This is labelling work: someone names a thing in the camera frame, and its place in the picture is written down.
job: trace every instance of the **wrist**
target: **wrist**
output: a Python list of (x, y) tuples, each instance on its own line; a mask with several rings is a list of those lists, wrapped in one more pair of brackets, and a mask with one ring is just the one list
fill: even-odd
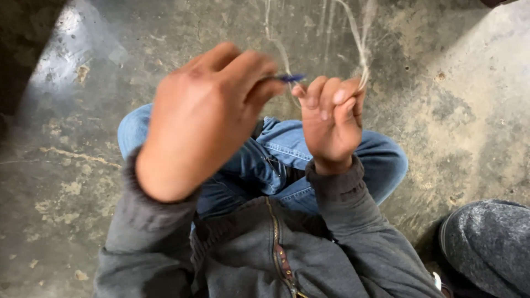
[(138, 183), (150, 198), (162, 203), (177, 203), (187, 198), (195, 187), (181, 175), (182, 169), (161, 154), (152, 154), (145, 146), (136, 158)]
[(315, 171), (319, 175), (330, 176), (346, 173), (352, 164), (352, 158), (349, 156), (343, 161), (329, 161), (315, 158)]

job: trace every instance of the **ribbed cuff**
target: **ribbed cuff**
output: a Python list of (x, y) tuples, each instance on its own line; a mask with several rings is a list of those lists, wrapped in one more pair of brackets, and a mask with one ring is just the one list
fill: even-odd
[(139, 230), (158, 230), (175, 225), (183, 217), (195, 212), (196, 199), (200, 189), (194, 191), (185, 200), (166, 204), (152, 199), (147, 195), (136, 177), (136, 158), (141, 146), (127, 157), (123, 169), (123, 197), (116, 206), (116, 213), (132, 227)]
[(305, 173), (307, 180), (315, 189), (317, 199), (345, 201), (355, 198), (356, 193), (363, 193), (364, 188), (366, 188), (363, 181), (363, 165), (355, 155), (352, 155), (351, 158), (351, 167), (346, 173), (329, 176), (317, 174), (315, 170), (315, 161), (309, 161), (305, 168)]

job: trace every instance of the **leg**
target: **leg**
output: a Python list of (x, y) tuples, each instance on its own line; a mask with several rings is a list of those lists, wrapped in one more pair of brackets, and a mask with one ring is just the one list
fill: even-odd
[[(124, 159), (132, 150), (144, 143), (151, 116), (152, 104), (142, 106), (121, 121), (118, 127), (118, 144)], [(201, 217), (219, 216), (231, 212), (252, 197), (232, 179), (216, 173), (202, 184), (197, 202)]]
[[(304, 142), (302, 122), (266, 118), (257, 141), (279, 162), (304, 169), (312, 158)], [(408, 169), (405, 153), (390, 138), (369, 130), (355, 154), (365, 167), (365, 181), (377, 204), (381, 204), (398, 186)], [(318, 213), (315, 194), (309, 182), (302, 178), (271, 197), (280, 199), (288, 208)]]

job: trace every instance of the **fingernail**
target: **fingernail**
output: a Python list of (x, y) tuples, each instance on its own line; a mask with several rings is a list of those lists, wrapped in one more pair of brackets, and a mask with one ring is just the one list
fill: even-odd
[(314, 97), (310, 97), (307, 99), (307, 107), (312, 109), (316, 106), (316, 100)]
[(335, 92), (335, 95), (333, 96), (333, 103), (340, 104), (344, 100), (344, 89), (339, 89)]
[(320, 112), (320, 117), (322, 118), (322, 120), (326, 121), (328, 119), (328, 112), (321, 111)]

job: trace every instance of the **gray hoodie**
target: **gray hoodie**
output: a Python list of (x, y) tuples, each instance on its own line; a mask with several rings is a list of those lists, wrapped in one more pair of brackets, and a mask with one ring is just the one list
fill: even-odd
[(161, 204), (142, 191), (135, 161), (124, 170), (94, 297), (443, 297), (381, 215), (355, 156), (337, 176), (307, 165), (321, 216), (260, 197), (204, 221), (195, 216), (199, 190)]

